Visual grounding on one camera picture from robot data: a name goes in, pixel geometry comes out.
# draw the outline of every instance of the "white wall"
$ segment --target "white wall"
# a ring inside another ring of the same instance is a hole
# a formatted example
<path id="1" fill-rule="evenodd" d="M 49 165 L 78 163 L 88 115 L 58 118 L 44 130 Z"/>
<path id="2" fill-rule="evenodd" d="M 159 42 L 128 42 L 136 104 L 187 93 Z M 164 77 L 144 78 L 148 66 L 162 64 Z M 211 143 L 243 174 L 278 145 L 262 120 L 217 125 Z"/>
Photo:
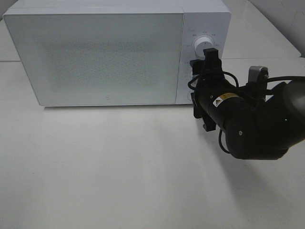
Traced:
<path id="1" fill-rule="evenodd" d="M 0 20 L 5 11 L 15 2 L 17 2 L 17 0 L 0 0 Z"/>
<path id="2" fill-rule="evenodd" d="M 305 57 L 305 0 L 250 0 Z"/>

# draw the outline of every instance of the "table surface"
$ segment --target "table surface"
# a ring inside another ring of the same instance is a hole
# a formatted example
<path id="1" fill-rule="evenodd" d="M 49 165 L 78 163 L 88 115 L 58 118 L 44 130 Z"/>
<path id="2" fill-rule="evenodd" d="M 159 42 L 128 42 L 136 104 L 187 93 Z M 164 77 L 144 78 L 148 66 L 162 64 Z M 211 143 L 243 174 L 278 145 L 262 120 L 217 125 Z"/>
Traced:
<path id="1" fill-rule="evenodd" d="M 301 53 L 249 1 L 224 0 L 232 13 L 223 59 L 300 57 Z M 0 61 L 19 61 L 0 21 Z"/>
<path id="2" fill-rule="evenodd" d="M 230 59 L 305 75 L 305 59 Z M 20 62 L 0 63 L 1 229 L 304 228 L 305 142 L 277 161 L 223 153 L 189 105 L 38 105 Z"/>

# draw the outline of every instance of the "control dial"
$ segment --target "control dial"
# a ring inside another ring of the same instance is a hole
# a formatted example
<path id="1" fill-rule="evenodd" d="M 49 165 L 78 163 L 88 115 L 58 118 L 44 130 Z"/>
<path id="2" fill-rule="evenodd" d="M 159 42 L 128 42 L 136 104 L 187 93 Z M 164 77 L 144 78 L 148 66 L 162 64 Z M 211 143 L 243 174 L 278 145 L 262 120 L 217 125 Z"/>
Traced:
<path id="1" fill-rule="evenodd" d="M 199 57 L 204 57 L 203 50 L 214 47 L 214 40 L 208 35 L 203 35 L 197 38 L 194 42 L 194 48 L 196 55 Z"/>

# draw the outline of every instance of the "white table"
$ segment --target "white table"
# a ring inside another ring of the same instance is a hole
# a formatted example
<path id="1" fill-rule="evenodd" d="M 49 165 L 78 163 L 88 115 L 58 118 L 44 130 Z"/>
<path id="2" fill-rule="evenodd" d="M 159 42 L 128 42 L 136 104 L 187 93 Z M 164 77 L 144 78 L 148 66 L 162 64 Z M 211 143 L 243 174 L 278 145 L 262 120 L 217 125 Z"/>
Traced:
<path id="1" fill-rule="evenodd" d="M 301 53 L 249 1 L 224 0 L 232 13 L 223 59 L 300 57 Z M 19 61 L 0 21 L 0 61 Z"/>
<path id="2" fill-rule="evenodd" d="M 223 60 L 305 75 L 305 59 Z M 1 229 L 303 228 L 305 142 L 278 161 L 223 153 L 192 107 L 43 108 L 0 63 Z"/>

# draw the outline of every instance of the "yellow warning sticker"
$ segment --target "yellow warning sticker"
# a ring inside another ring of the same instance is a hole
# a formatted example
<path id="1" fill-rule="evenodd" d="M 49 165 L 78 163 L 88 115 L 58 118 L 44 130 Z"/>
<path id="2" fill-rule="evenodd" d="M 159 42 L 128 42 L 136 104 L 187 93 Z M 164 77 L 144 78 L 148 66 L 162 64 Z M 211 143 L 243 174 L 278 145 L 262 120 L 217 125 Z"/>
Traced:
<path id="1" fill-rule="evenodd" d="M 237 94 L 235 93 L 225 93 L 220 95 L 219 97 L 217 97 L 214 102 L 213 105 L 215 107 L 218 107 L 224 100 L 228 99 L 228 98 L 232 98 L 232 97 L 239 97 Z"/>

